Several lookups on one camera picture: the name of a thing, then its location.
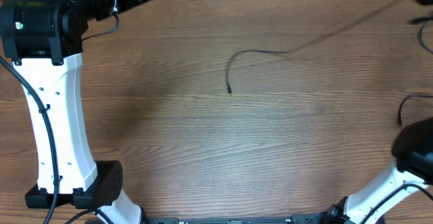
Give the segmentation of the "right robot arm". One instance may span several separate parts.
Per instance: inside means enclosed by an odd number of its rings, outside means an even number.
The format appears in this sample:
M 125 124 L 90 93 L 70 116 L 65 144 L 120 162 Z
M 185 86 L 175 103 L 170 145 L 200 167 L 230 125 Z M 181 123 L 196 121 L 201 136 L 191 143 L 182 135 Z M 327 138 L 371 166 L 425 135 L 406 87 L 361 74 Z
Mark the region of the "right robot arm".
M 427 118 L 403 126 L 404 103 L 422 94 L 408 95 L 398 108 L 401 132 L 394 140 L 392 161 L 376 178 L 359 192 L 347 196 L 327 211 L 307 217 L 292 215 L 287 223 L 383 223 L 384 215 L 411 194 L 421 191 L 432 194 L 432 119 Z

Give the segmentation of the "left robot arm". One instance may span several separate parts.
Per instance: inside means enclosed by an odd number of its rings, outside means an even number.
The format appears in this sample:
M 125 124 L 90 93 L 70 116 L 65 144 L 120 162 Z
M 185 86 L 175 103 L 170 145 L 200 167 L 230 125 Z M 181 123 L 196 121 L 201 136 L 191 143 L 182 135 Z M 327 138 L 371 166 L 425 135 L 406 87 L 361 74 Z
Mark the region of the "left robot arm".
M 7 0 L 1 5 L 1 64 L 25 92 L 37 145 L 29 208 L 71 204 L 103 223 L 145 223 L 122 188 L 122 165 L 91 155 L 81 100 L 83 42 L 90 20 L 117 18 L 151 0 Z

